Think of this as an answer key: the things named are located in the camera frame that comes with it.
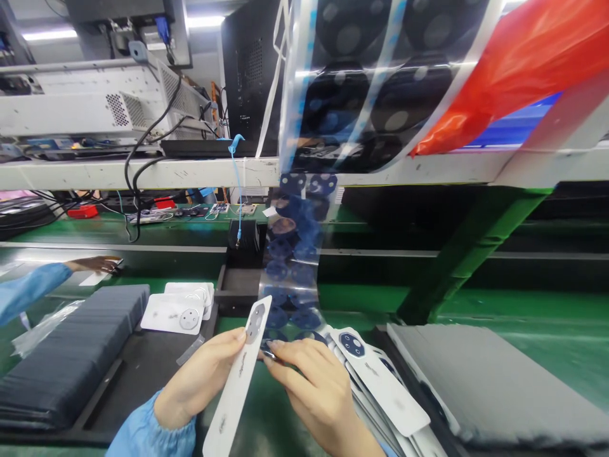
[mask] fingernail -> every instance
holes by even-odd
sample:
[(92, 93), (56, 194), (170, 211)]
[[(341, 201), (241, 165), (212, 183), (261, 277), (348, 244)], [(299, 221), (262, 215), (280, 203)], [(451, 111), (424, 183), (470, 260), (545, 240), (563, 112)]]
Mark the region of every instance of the fingernail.
[(281, 346), (284, 345), (284, 341), (282, 340), (273, 340), (268, 342), (268, 346), (273, 350), (281, 349)]

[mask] hand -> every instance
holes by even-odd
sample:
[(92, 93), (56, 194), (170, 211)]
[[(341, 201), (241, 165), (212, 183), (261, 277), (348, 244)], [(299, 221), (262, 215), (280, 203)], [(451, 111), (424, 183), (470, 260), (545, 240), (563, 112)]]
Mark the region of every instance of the hand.
[(246, 329), (220, 333), (207, 341), (174, 374), (154, 402), (154, 415), (169, 430), (184, 427), (205, 409), (226, 384)]
[(296, 414), (327, 453), (333, 457), (385, 456), (355, 412), (349, 373), (323, 343), (307, 338), (268, 345), (278, 358), (304, 375), (264, 358), (271, 375), (285, 387)]
[(77, 271), (95, 271), (112, 273), (116, 268), (116, 262), (121, 258), (116, 256), (98, 256), (85, 259), (70, 260), (63, 264), (73, 272)]

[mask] red plastic bag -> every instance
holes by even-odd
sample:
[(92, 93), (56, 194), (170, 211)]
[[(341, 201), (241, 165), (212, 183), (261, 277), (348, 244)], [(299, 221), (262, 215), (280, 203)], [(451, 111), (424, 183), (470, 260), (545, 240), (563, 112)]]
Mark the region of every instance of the red plastic bag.
[(450, 152), (490, 123), (609, 68), (609, 0), (528, 0), (504, 16), (452, 105), (410, 153)]

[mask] fluorescent light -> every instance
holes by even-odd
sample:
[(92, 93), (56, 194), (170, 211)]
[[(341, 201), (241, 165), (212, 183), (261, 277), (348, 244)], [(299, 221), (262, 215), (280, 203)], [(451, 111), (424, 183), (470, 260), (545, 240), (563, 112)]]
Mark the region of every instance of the fluorescent light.
[(23, 38), (25, 38), (26, 41), (54, 40), (77, 37), (78, 35), (74, 29), (49, 30), (47, 32), (23, 34)]
[(219, 27), (224, 22), (224, 16), (203, 16), (198, 18), (186, 18), (186, 26), (189, 29), (199, 27)]

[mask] blue work uniform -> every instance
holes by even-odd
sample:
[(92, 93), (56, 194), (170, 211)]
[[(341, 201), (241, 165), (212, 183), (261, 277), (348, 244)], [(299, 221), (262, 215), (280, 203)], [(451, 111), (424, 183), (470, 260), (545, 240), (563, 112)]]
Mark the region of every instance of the blue work uniform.
[[(161, 427), (154, 415), (154, 402), (159, 394), (160, 392), (157, 392), (129, 415), (114, 437), (106, 457), (192, 455), (196, 439), (195, 418), (177, 430)], [(387, 457), (397, 457), (389, 446), (383, 443), (380, 445)]]
[(49, 263), (22, 278), (0, 283), (0, 326), (6, 325), (30, 305), (61, 286), (72, 270), (62, 263)]

